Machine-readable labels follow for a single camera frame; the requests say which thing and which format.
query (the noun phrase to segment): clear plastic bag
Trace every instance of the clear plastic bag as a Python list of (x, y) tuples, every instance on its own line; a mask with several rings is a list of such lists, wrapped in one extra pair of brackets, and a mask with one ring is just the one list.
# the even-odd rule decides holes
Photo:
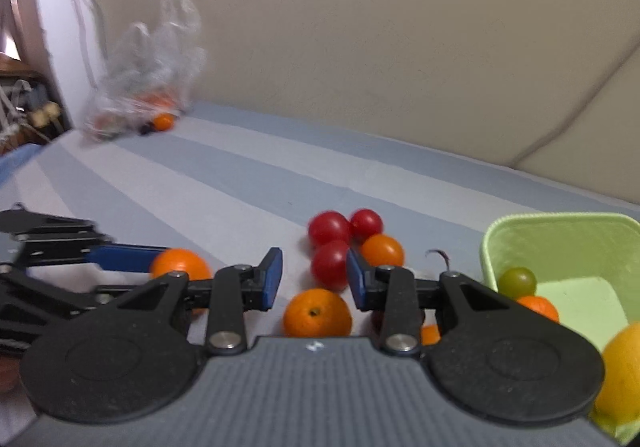
[(98, 140), (137, 130), (155, 116), (190, 106), (206, 52), (196, 45), (200, 15), (190, 0), (160, 0), (160, 23), (133, 23), (116, 43), (88, 103), (85, 130)]

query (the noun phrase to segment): yellow lemon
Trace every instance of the yellow lemon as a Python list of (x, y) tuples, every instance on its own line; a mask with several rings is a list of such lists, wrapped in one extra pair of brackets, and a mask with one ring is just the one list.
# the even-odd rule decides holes
[(605, 375), (596, 411), (619, 425), (640, 418), (640, 322), (613, 337), (602, 358)]
[(602, 432), (605, 432), (612, 438), (616, 437), (616, 424), (608, 416), (603, 416), (595, 411), (591, 411), (589, 418), (594, 424), (600, 427)]

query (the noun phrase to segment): white wire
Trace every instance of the white wire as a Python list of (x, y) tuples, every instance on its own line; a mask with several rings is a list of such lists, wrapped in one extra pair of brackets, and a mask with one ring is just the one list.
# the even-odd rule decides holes
[(20, 93), (23, 92), (23, 91), (30, 92), (31, 91), (31, 85), (27, 81), (25, 81), (24, 79), (18, 79), (14, 83), (14, 86), (11, 88), (11, 104), (18, 111), (22, 111), (24, 113), (24, 110), (21, 109), (21, 106), (20, 106), (20, 97), (18, 97), (18, 101), (15, 101), (16, 92), (18, 93), (18, 95), (20, 95)]
[[(4, 106), (7, 108), (7, 110), (9, 111), (9, 114), (11, 114), (13, 119), (19, 119), (20, 113), (18, 112), (18, 110), (15, 109), (15, 106), (13, 105), (12, 101), (9, 100), (9, 97), (7, 96), (7, 94), (4, 93), (4, 88), (0, 88), (0, 98), (2, 99), (2, 104), (4, 104)], [(0, 110), (0, 111), (2, 111), (2, 117), (4, 117), (4, 120), (7, 120), (7, 116), (4, 113), (4, 110)]]
[(60, 124), (60, 121), (58, 120), (58, 117), (56, 117), (55, 119), (50, 119), (50, 120), (51, 120), (51, 122), (53, 122), (53, 125), (56, 127), (58, 133), (60, 135), (62, 135), (65, 132), (65, 130), (62, 128), (62, 125)]
[[(4, 88), (2, 87), (0, 87), (0, 100), (2, 101), (2, 104), (7, 106), (8, 109), (9, 106), (13, 107), (11, 101), (9, 100), (9, 97), (6, 96), (6, 93), (4, 93)], [(9, 131), (9, 120), (6, 117), (4, 108), (2, 106), (0, 106), (0, 124), (2, 124), (2, 132)]]
[(19, 125), (21, 127), (25, 128), (25, 129), (35, 133), (36, 135), (38, 135), (42, 140), (44, 140), (48, 144), (51, 142), (51, 139), (49, 137), (47, 137), (47, 135), (44, 135), (41, 132), (39, 132), (36, 128), (34, 128), (31, 124), (29, 124), (25, 120), (23, 120), (22, 122), (19, 122)]

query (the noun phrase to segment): light green container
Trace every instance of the light green container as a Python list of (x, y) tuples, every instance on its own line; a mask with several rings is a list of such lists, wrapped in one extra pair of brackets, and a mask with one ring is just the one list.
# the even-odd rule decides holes
[[(540, 213), (501, 218), (480, 250), (484, 282), (511, 267), (529, 268), (537, 295), (558, 310), (560, 322), (602, 351), (630, 322), (640, 321), (640, 223), (621, 214)], [(640, 421), (618, 427), (627, 443)]]

